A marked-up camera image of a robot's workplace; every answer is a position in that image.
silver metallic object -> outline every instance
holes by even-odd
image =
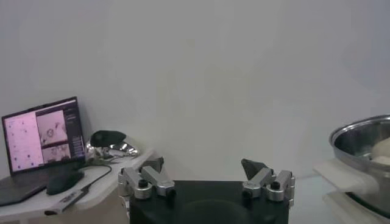
[[[252,179],[243,182],[243,191],[250,192],[252,198],[258,198],[262,187],[273,182],[275,177],[271,169],[262,168]]]
[[[175,182],[170,180],[167,176],[158,173],[151,166],[143,167],[141,176],[156,187],[157,194],[160,196],[167,197],[175,190]]]
[[[129,157],[137,157],[140,154],[140,150],[135,146],[134,140],[129,136],[117,143],[112,144],[109,147],[93,147],[88,141],[85,144],[85,148],[87,150],[87,159],[106,159],[108,157],[112,157],[111,152],[114,152],[117,156],[129,156]]]
[[[152,195],[152,185],[142,179],[138,172],[133,168],[123,168],[118,175],[118,181],[121,183],[122,187],[130,187],[130,189],[126,189],[126,191],[122,191],[122,193],[130,192],[136,199],[144,200],[150,198]]]
[[[378,192],[352,193],[387,214],[390,214],[390,166],[371,161],[371,150],[376,143],[389,137],[390,114],[386,114],[343,126],[335,130],[329,139],[339,160],[374,177],[379,184]]]
[[[266,187],[267,198],[271,201],[283,201],[287,198],[290,207],[294,205],[295,177],[291,171],[283,170],[277,178]]]

laptop screen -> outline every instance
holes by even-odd
[[[3,117],[11,173],[84,157],[77,98]]]

white wall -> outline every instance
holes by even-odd
[[[239,160],[310,175],[330,132],[390,112],[388,0],[0,0],[0,114],[77,95],[177,179]],[[7,164],[0,140],[0,176]]]

cable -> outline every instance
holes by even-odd
[[[109,174],[111,171],[112,171],[112,167],[111,166],[108,166],[108,165],[105,165],[105,164],[100,164],[100,165],[89,165],[89,166],[86,166],[86,167],[90,167],[90,166],[104,166],[104,167],[108,167],[109,170],[104,173],[103,175],[99,176],[98,178],[96,178],[94,181],[90,182],[89,184],[87,184],[86,186],[84,186],[81,190],[82,191],[88,191],[90,189],[90,187],[92,186],[92,184],[96,183],[98,180],[100,180],[101,178],[105,177],[107,174]]]

laptop keyboard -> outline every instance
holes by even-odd
[[[47,185],[52,178],[71,170],[73,167],[74,165],[50,167],[43,170],[17,174],[14,177],[7,177],[0,180],[0,189]]]

